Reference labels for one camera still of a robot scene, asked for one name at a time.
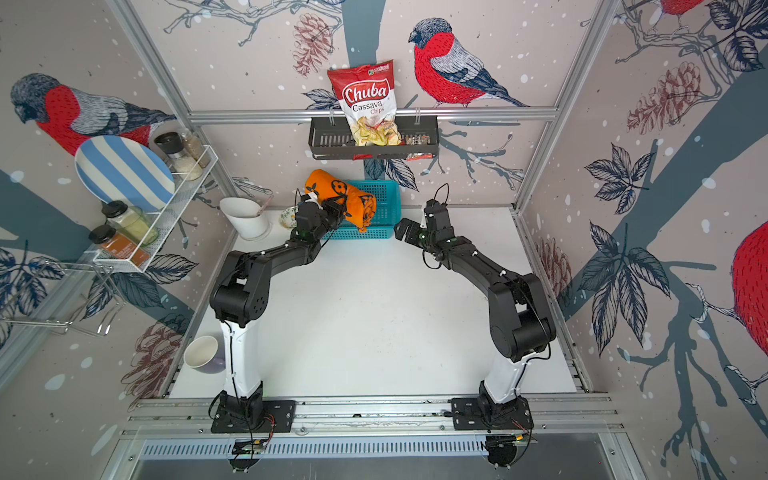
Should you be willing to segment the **orange patterned pillowcase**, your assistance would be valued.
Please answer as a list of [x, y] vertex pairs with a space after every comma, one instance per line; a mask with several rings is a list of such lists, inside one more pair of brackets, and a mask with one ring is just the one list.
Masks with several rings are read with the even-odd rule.
[[305, 192], [314, 193], [320, 202], [330, 200], [339, 204], [344, 219], [354, 225], [360, 233], [366, 233], [372, 225], [377, 210], [373, 194], [339, 180], [330, 173], [314, 170], [305, 182]]

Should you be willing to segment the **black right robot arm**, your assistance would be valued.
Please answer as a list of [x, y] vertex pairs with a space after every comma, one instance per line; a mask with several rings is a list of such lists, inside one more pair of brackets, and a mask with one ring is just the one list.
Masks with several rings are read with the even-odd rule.
[[394, 227], [395, 238], [432, 255], [440, 265], [465, 279], [484, 294], [489, 331], [497, 355], [481, 381], [478, 408], [487, 422], [521, 406], [520, 387], [532, 363], [551, 357], [556, 330], [540, 279], [534, 274], [509, 271], [481, 253], [453, 229], [423, 228], [403, 219]]

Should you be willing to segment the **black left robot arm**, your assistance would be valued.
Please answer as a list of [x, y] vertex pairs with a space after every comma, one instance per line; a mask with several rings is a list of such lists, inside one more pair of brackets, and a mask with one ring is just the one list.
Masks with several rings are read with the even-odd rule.
[[245, 337], [257, 330], [266, 312], [272, 277], [312, 263], [345, 220], [347, 207], [338, 197], [318, 201], [301, 197], [297, 225], [282, 244], [261, 251], [228, 253], [217, 277], [209, 305], [225, 340], [228, 382], [220, 399], [222, 415], [242, 419], [254, 428], [263, 422], [263, 381], [246, 361]]

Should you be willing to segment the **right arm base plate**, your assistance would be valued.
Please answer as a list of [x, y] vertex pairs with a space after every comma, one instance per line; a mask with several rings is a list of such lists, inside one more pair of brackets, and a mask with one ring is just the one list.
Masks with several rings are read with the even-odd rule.
[[524, 397], [504, 404], [492, 403], [483, 395], [455, 397], [450, 405], [453, 426], [457, 431], [530, 431], [534, 428], [529, 403]]

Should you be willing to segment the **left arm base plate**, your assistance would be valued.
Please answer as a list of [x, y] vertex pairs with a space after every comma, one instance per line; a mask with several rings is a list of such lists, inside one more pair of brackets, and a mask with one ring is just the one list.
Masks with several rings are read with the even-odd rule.
[[236, 400], [225, 395], [213, 414], [214, 434], [289, 433], [296, 410], [294, 400]]

